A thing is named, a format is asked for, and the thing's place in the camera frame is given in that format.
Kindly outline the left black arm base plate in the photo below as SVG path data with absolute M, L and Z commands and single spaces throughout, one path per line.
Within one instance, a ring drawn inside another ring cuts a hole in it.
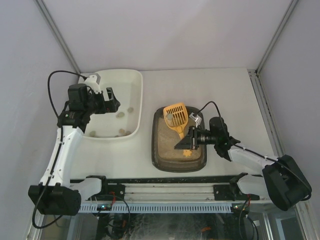
M 114 199 L 118 200 L 118 197 L 124 198 L 126 192 L 126 186 L 120 183 L 111 184 L 109 183 L 101 192 L 89 197 L 88 201 L 111 201 Z

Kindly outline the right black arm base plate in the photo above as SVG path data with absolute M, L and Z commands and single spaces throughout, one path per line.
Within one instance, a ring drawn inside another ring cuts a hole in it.
M 251 197 L 251 200 L 258 201 L 258 195 L 240 193 L 239 190 L 232 191 L 229 184 L 215 184 L 213 186 L 214 199 L 216 201 L 244 201 Z

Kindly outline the brown litter box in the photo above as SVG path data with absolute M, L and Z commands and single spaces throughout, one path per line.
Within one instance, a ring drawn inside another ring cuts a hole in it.
M 197 172 L 207 164 L 207 148 L 200 146 L 190 156 L 182 149 L 174 149 L 180 141 L 178 133 L 165 123 L 163 108 L 153 115 L 151 132 L 151 162 L 160 171 L 171 173 Z

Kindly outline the yellow litter scoop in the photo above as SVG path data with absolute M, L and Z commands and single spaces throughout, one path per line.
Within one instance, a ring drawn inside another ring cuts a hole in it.
M 167 115 L 172 114 L 172 120 L 167 119 Z M 180 139 L 185 137 L 185 127 L 189 122 L 186 105 L 183 102 L 166 106 L 163 109 L 163 117 L 167 127 L 175 131 Z

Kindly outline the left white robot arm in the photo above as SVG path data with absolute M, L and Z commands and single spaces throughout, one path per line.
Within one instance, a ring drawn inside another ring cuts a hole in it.
M 102 89 L 99 74 L 77 76 L 83 82 L 70 85 L 62 111 L 53 111 L 57 136 L 48 166 L 39 184 L 28 189 L 34 204 L 31 220 L 35 229 L 47 228 L 63 216 L 77 215 L 84 201 L 106 191 L 107 178 L 102 175 L 71 183 L 71 168 L 91 116 L 116 113 L 121 104 L 111 87 Z

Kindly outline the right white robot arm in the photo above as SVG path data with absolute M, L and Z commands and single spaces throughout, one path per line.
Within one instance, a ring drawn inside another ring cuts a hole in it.
M 209 120 L 209 129 L 189 127 L 175 149 L 196 150 L 207 145 L 212 145 L 221 158 L 246 166 L 258 174 L 241 173 L 234 177 L 229 186 L 235 195 L 268 198 L 282 211 L 312 196 L 312 187 L 293 157 L 287 154 L 271 157 L 244 146 L 230 135 L 221 115 Z

